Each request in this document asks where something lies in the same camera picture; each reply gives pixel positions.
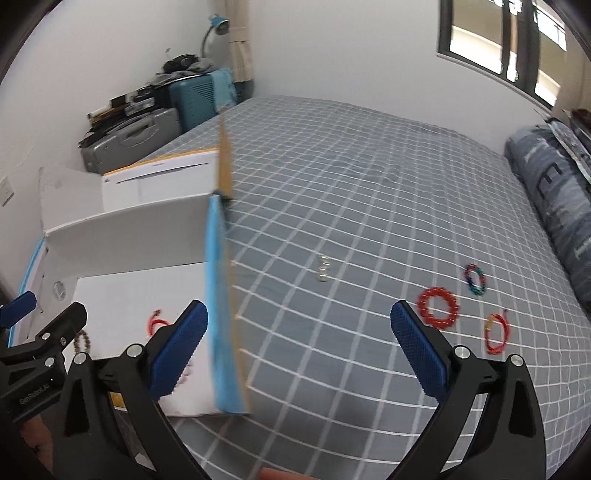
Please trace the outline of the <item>left hand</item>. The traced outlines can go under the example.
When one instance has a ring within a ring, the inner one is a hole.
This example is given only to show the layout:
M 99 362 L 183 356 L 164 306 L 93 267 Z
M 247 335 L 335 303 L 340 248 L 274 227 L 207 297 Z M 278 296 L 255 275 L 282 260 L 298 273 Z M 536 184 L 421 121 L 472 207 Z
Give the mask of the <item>left hand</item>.
M 42 417 L 37 415 L 23 423 L 20 433 L 37 459 L 48 470 L 51 470 L 53 468 L 53 441 L 51 433 L 44 424 Z

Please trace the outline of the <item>right hand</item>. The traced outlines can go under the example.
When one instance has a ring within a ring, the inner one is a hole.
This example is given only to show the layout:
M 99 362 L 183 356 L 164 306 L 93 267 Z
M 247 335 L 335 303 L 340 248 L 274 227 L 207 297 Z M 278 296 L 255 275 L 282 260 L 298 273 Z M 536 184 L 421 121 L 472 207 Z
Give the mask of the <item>right hand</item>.
M 317 480 L 303 474 L 286 472 L 272 468 L 263 468 L 259 472 L 260 480 Z

